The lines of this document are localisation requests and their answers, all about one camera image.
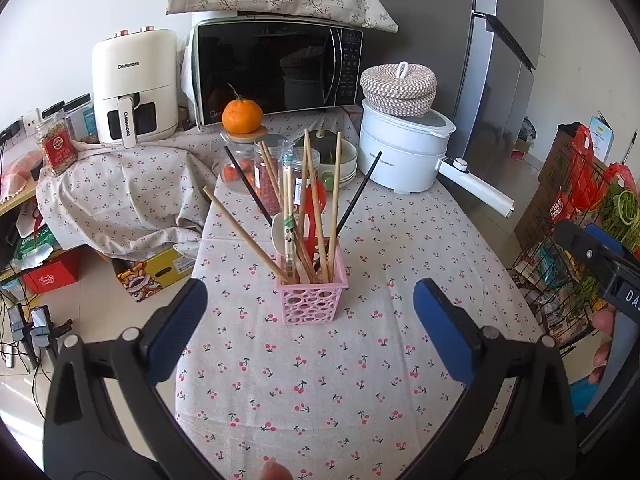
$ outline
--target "green pumpkin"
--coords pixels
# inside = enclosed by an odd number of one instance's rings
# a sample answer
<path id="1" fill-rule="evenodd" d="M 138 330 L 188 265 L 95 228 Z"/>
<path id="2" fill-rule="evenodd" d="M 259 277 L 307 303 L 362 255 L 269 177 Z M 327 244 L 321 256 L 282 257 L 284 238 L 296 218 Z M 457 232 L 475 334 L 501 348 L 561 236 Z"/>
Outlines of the green pumpkin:
<path id="1" fill-rule="evenodd" d="M 338 134 L 327 129 L 312 130 L 309 132 L 311 148 L 320 153 L 320 164 L 335 164 L 335 147 L 338 141 Z M 296 139 L 294 146 L 303 147 L 305 136 Z"/>

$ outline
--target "pot knob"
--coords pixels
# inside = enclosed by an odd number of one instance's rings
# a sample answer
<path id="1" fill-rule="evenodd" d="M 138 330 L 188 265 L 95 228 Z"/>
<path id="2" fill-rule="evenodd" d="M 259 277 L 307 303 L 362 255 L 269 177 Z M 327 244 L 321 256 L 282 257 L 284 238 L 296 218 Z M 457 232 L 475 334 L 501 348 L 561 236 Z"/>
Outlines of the pot knob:
<path id="1" fill-rule="evenodd" d="M 460 157 L 456 158 L 456 160 L 453 161 L 453 167 L 458 171 L 466 171 L 466 160 Z"/>

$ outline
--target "green package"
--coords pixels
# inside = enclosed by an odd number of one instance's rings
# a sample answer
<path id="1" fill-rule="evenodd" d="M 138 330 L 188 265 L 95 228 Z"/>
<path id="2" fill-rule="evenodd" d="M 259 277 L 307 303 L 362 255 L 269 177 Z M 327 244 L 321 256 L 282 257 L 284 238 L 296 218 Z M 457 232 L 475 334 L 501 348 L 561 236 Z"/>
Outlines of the green package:
<path id="1" fill-rule="evenodd" d="M 53 235 L 49 226 L 46 224 L 41 226 L 38 229 L 38 247 L 42 244 L 49 244 L 51 247 L 56 248 L 58 246 L 58 241 L 56 237 Z M 20 240 L 20 243 L 15 248 L 14 258 L 16 260 L 23 259 L 27 254 L 33 251 L 36 248 L 36 240 L 33 239 L 33 233 L 31 233 L 26 238 Z"/>

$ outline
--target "pot lid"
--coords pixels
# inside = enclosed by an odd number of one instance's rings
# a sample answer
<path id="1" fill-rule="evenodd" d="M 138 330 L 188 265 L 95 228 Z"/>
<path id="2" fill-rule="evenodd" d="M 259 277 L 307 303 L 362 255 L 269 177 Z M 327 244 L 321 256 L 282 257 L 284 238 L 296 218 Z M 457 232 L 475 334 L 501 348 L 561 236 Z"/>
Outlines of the pot lid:
<path id="1" fill-rule="evenodd" d="M 383 121 L 413 130 L 420 134 L 432 134 L 445 139 L 456 131 L 456 125 L 434 109 L 430 109 L 427 113 L 420 116 L 401 118 L 376 110 L 369 105 L 366 99 L 362 101 L 362 106 L 367 112 L 373 113 Z"/>

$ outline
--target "black chopstick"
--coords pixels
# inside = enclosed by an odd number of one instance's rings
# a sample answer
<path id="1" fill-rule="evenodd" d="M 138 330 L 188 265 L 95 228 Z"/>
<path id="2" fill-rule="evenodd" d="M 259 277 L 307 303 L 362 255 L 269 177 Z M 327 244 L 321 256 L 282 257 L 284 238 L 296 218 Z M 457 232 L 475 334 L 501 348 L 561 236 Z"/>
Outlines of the black chopstick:
<path id="1" fill-rule="evenodd" d="M 231 160 L 231 163 L 236 167 L 236 170 L 238 170 L 238 173 L 240 173 L 240 178 L 242 178 L 242 181 L 244 182 L 244 185 L 246 186 L 247 190 L 249 191 L 249 193 L 251 194 L 251 196 L 255 200 L 255 203 L 257 203 L 258 207 L 260 208 L 260 211 L 262 211 L 264 219 L 269 223 L 269 225 L 271 225 L 273 223 L 273 219 L 271 219 L 271 215 L 267 211 L 267 208 L 265 208 L 264 204 L 262 203 L 262 200 L 260 200 L 260 197 L 258 197 L 258 195 L 256 194 L 255 189 L 253 188 L 253 186 L 246 179 L 246 176 L 244 175 L 244 171 L 242 171 L 242 169 L 240 168 L 240 165 L 238 164 L 238 162 L 236 161 L 236 159 L 232 155 L 231 150 L 229 149 L 228 146 L 225 146 L 225 151 L 226 151 L 226 154 L 229 157 L 229 160 Z"/>
<path id="2" fill-rule="evenodd" d="M 340 223 L 338 224 L 338 227 L 335 230 L 335 235 L 336 236 L 338 234 L 340 234 L 340 231 L 342 230 L 344 225 L 347 223 L 347 219 L 349 218 L 349 215 L 351 214 L 351 211 L 353 211 L 353 208 L 355 207 L 356 202 L 358 201 L 358 199 L 360 198 L 360 195 L 364 191 L 364 187 L 367 185 L 367 182 L 369 181 L 369 179 L 371 177 L 371 174 L 373 173 L 373 170 L 376 169 L 376 165 L 378 164 L 378 161 L 380 160 L 381 156 L 382 156 L 382 152 L 378 152 L 378 154 L 376 155 L 375 160 L 373 161 L 373 164 L 369 168 L 369 171 L 367 171 L 367 174 L 364 176 L 364 180 L 361 182 L 360 187 L 356 191 L 356 194 L 353 195 L 353 199 L 351 200 L 351 203 L 349 204 L 349 207 L 347 208 L 347 211 L 345 211 L 344 215 L 342 215 L 342 218 L 340 219 Z M 316 272 L 318 272 L 319 268 L 320 268 L 320 260 L 316 261 L 316 263 L 314 264 L 314 270 Z"/>

